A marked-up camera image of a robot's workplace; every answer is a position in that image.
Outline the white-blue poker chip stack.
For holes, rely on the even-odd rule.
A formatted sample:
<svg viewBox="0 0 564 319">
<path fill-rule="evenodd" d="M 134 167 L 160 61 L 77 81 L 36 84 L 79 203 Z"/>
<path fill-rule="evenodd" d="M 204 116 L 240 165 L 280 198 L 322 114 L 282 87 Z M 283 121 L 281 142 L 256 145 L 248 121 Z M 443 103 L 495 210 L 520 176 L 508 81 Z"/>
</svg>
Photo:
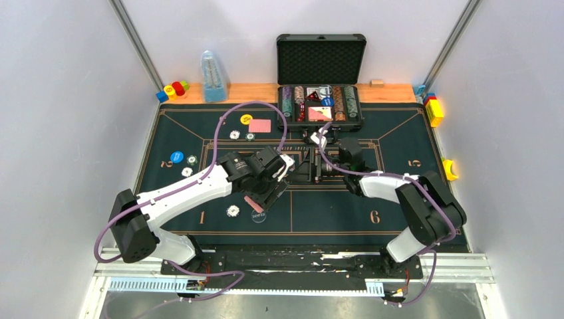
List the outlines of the white-blue poker chip stack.
<svg viewBox="0 0 564 319">
<path fill-rule="evenodd" d="M 240 213 L 240 208 L 236 205 L 231 205 L 227 208 L 226 213 L 228 217 L 237 217 Z"/>
</svg>

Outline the red-backed card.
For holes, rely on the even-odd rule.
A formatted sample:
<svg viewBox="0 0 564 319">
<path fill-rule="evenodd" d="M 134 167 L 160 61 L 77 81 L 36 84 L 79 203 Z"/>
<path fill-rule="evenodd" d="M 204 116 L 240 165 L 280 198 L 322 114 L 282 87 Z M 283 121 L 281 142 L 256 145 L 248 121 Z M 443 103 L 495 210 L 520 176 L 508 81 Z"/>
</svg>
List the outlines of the red-backed card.
<svg viewBox="0 0 564 319">
<path fill-rule="evenodd" d="M 271 129 L 271 120 L 268 119 L 251 119 L 248 125 L 250 133 L 270 133 Z"/>
</svg>

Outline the yellow big blind button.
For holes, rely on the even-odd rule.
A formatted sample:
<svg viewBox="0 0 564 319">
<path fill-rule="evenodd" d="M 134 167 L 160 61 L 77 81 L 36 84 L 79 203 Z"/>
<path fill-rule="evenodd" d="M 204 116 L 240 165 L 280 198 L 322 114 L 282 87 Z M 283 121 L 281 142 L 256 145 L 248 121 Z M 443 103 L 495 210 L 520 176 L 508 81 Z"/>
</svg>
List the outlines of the yellow big blind button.
<svg viewBox="0 0 564 319">
<path fill-rule="evenodd" d="M 252 116 L 252 115 L 250 115 L 250 114 L 244 114 L 244 115 L 241 116 L 240 122 L 241 122 L 243 125 L 248 126 L 248 125 L 250 125 L 252 119 L 253 119 L 253 116 Z"/>
</svg>

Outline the blue small blind button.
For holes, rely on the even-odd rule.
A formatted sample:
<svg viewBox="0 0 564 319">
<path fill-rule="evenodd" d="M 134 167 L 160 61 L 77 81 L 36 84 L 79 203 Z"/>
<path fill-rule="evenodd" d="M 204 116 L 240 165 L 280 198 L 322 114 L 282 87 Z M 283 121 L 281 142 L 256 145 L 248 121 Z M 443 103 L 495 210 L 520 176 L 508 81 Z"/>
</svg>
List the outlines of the blue small blind button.
<svg viewBox="0 0 564 319">
<path fill-rule="evenodd" d="M 175 151 L 170 155 L 170 161 L 172 163 L 180 163 L 184 159 L 184 153 L 180 151 Z"/>
</svg>

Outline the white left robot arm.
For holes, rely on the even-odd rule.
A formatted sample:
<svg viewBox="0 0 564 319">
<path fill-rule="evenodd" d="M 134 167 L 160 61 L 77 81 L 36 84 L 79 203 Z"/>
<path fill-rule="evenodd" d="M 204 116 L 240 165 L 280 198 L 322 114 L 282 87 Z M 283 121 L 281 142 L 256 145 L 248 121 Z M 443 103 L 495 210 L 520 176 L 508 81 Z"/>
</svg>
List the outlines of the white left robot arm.
<svg viewBox="0 0 564 319">
<path fill-rule="evenodd" d="M 254 154 L 229 152 L 203 171 L 169 186 L 134 195 L 120 192 L 110 230 L 125 263 L 146 257 L 172 261 L 187 274 L 199 273 L 204 257 L 196 241 L 162 227 L 171 219 L 220 197 L 242 193 L 254 211 L 264 213 L 287 189 L 285 176 L 294 160 L 271 146 Z"/>
</svg>

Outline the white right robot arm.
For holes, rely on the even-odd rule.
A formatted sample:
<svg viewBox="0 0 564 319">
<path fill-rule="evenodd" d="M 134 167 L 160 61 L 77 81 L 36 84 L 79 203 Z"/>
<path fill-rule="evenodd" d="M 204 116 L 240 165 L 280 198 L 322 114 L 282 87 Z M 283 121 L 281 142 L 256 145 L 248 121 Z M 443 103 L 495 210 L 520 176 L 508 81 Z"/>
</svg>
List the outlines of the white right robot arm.
<svg viewBox="0 0 564 319">
<path fill-rule="evenodd" d="M 311 139 L 317 146 L 289 173 L 289 181 L 313 182 L 342 175 L 351 193 L 399 204 L 407 227 L 382 251 L 380 268 L 386 276 L 397 277 L 405 271 L 408 259 L 450 241 L 466 223 L 466 212 L 436 172 L 399 175 L 372 170 L 356 138 L 343 138 L 337 156 L 327 155 L 325 138 Z"/>
</svg>

